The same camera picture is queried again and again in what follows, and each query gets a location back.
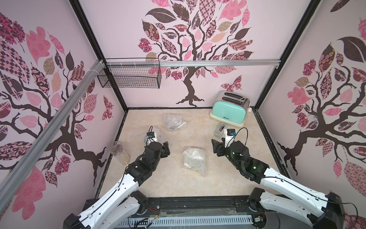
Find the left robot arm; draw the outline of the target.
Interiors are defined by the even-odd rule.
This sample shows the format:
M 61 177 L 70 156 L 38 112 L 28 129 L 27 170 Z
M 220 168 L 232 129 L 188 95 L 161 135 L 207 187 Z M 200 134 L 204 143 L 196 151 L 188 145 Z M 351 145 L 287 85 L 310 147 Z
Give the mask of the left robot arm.
M 151 177 L 160 159 L 170 155 L 168 142 L 151 142 L 121 179 L 100 199 L 79 215 L 70 214 L 64 229 L 113 229 L 124 219 L 145 213 L 148 198 L 138 188 Z

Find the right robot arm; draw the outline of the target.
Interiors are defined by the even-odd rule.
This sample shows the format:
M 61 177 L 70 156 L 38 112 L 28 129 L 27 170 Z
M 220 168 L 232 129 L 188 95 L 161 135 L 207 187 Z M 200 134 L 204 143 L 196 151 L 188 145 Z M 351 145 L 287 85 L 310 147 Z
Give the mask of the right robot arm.
M 264 189 L 255 188 L 248 198 L 252 210 L 273 210 L 298 219 L 314 229 L 342 229 L 344 204 L 339 195 L 315 191 L 280 174 L 268 164 L 250 156 L 240 141 L 226 145 L 211 141 L 213 153 L 224 156 L 246 179 L 280 192 L 278 197 Z

